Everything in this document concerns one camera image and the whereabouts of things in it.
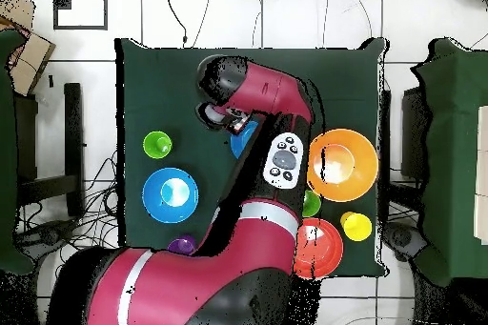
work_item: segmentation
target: purple cup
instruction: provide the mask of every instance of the purple cup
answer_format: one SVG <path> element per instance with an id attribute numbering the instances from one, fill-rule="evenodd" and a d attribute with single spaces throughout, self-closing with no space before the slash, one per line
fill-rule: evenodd
<path id="1" fill-rule="evenodd" d="M 196 248 L 196 242 L 191 235 L 182 235 L 176 240 L 172 241 L 168 246 L 168 251 L 176 254 L 191 254 Z"/>

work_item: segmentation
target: yellow cup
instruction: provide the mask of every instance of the yellow cup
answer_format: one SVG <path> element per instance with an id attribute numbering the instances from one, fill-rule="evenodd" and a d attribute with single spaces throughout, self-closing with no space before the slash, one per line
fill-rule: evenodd
<path id="1" fill-rule="evenodd" d="M 373 232 L 371 220 L 360 213 L 346 212 L 340 217 L 340 225 L 353 241 L 363 241 Z"/>

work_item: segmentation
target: white control panel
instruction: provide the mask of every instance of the white control panel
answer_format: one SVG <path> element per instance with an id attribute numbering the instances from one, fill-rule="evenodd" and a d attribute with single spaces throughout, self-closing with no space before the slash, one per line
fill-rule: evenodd
<path id="1" fill-rule="evenodd" d="M 279 189 L 293 189 L 298 182 L 303 143 L 294 133 L 282 133 L 274 138 L 264 165 L 263 177 Z"/>

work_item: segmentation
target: white tile floor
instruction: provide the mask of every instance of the white tile floor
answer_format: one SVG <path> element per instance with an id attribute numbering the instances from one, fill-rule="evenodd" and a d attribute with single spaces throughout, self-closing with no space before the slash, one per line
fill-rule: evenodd
<path id="1" fill-rule="evenodd" d="M 64 152 L 60 145 L 64 134 L 63 85 L 79 82 L 84 99 L 88 188 L 103 160 L 115 150 L 113 38 L 132 38 L 153 48 L 181 47 L 183 32 L 170 12 L 167 0 L 108 0 L 108 30 L 54 30 L 52 0 L 33 1 L 36 5 L 33 30 L 56 44 L 51 61 L 35 89 L 39 102 L 36 138 L 39 177 L 64 172 Z M 187 28 L 187 46 L 191 46 L 208 0 L 171 1 Z M 72 19 L 101 17 L 100 9 L 90 5 L 90 0 L 72 2 Z M 390 49 L 385 57 L 385 75 L 393 95 L 392 168 L 399 169 L 401 96 L 405 90 L 417 85 L 410 68 L 426 59 L 428 44 L 434 38 L 450 36 L 465 47 L 471 47 L 488 31 L 485 30 L 487 8 L 483 0 L 263 0 L 261 35 L 259 0 L 210 0 L 195 46 L 259 48 L 262 39 L 265 48 L 325 46 L 356 49 L 370 36 L 386 37 Z M 476 49 L 488 49 L 488 38 L 479 42 Z M 53 78 L 52 88 L 48 83 L 49 75 Z M 110 165 L 98 178 L 89 193 L 110 185 L 113 179 Z M 400 179 L 401 176 L 392 172 L 392 178 Z M 62 196 L 43 204 L 44 211 L 33 221 L 66 215 Z M 93 204 L 91 210 L 97 211 L 98 206 L 99 202 Z M 28 206 L 26 216 L 36 210 L 36 205 Z M 105 226 L 103 232 L 111 227 Z M 96 236 L 100 235 L 100 228 L 101 225 L 96 229 Z M 107 238 L 115 244 L 116 229 Z M 42 266 L 38 295 L 43 319 L 55 270 L 61 258 L 66 259 L 73 252 L 71 246 L 66 246 L 50 255 Z M 408 264 L 397 262 L 385 247 L 381 255 L 389 269 L 386 277 L 323 281 L 323 298 L 316 325 L 410 325 L 414 306 L 412 273 Z"/>

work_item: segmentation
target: blue bowl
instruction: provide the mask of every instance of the blue bowl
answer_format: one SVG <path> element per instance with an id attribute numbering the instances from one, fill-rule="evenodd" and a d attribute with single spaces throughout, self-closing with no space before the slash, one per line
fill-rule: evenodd
<path id="1" fill-rule="evenodd" d="M 233 151 L 235 158 L 240 157 L 244 151 L 244 148 L 246 147 L 246 144 L 248 144 L 249 139 L 253 135 L 255 128 L 257 128 L 257 122 L 252 120 L 248 122 L 240 134 L 231 134 L 231 150 Z"/>
<path id="2" fill-rule="evenodd" d="M 196 209 L 198 188 L 188 173 L 178 168 L 163 168 L 144 184 L 142 203 L 153 219 L 161 223 L 180 223 Z"/>

